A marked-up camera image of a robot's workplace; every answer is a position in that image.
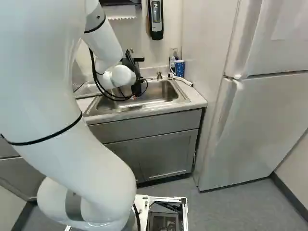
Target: white countertop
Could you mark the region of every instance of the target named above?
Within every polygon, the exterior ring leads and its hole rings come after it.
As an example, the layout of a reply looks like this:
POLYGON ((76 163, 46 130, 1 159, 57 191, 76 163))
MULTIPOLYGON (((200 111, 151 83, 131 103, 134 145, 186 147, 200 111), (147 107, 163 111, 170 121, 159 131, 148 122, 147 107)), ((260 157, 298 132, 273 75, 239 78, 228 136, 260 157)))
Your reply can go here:
MULTIPOLYGON (((123 119, 132 119, 132 118, 138 118, 138 117, 144 117, 144 116, 154 116, 158 114, 186 111, 186 110, 192 110, 192 109, 197 109, 197 108, 204 108, 207 106, 206 99, 203 98, 193 87, 190 87, 186 85, 185 83, 178 81, 178 80, 176 80, 176 83, 179 85, 182 91, 186 94, 190 102, 176 103, 173 105, 159 106, 155 108, 140 109, 140 110, 127 111, 127 112, 120 112, 120 113, 110 113, 110 114, 104 114, 104 115, 89 116, 89 117, 84 117, 84 119, 88 125, 91 125, 91 124, 112 122, 112 121, 123 120, 123 119)), ((77 103, 81 111, 85 112, 93 100, 94 100, 94 97, 80 99, 80 100, 77 100, 77 103)))

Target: white refrigerator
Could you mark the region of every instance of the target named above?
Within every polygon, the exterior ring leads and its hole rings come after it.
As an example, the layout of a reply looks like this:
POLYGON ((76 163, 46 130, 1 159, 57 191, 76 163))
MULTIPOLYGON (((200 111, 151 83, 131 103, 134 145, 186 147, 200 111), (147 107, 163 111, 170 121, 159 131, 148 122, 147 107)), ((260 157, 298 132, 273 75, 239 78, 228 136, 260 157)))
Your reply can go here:
POLYGON ((183 0, 185 76, 208 100, 200 191, 267 177, 308 128, 308 0, 183 0))

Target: gray floor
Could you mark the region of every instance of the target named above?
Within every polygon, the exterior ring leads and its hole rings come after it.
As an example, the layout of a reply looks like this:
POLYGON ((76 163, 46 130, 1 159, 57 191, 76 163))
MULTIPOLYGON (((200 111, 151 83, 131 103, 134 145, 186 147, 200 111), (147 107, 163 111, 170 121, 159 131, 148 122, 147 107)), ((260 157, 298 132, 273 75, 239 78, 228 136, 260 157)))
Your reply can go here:
MULTIPOLYGON (((192 178, 138 189, 151 196, 185 196, 190 231, 308 231, 271 180, 199 193, 192 178)), ((63 231, 36 208, 23 231, 63 231)))

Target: stainless steel sink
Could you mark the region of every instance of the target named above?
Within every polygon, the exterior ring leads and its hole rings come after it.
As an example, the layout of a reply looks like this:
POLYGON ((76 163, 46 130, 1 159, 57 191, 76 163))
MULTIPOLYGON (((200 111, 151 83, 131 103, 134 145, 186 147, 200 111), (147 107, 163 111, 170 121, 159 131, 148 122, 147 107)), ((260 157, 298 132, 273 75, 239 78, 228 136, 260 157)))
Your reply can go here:
POLYGON ((83 99, 101 95, 94 82, 85 82, 74 92, 76 99, 83 99))
MULTIPOLYGON (((141 84, 141 89, 146 89, 146 83, 141 84)), ((125 96, 131 95, 130 86, 121 87, 125 96)), ((113 95, 122 96, 119 89, 110 91, 113 95)), ((90 105, 85 116, 97 116, 115 112, 132 111, 145 108, 172 105, 188 102, 189 99, 173 80, 148 81, 148 89, 141 97, 131 97, 127 101, 116 102, 104 96, 97 97, 90 105)))

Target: blue cup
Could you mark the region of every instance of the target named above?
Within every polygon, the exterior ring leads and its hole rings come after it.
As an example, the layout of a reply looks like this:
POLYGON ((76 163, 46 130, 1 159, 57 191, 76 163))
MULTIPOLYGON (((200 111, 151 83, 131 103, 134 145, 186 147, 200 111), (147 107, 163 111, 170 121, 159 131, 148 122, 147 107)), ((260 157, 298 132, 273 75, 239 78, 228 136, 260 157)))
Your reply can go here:
POLYGON ((184 60, 176 60, 175 64, 175 75, 177 77, 184 77, 185 71, 185 61, 184 60))

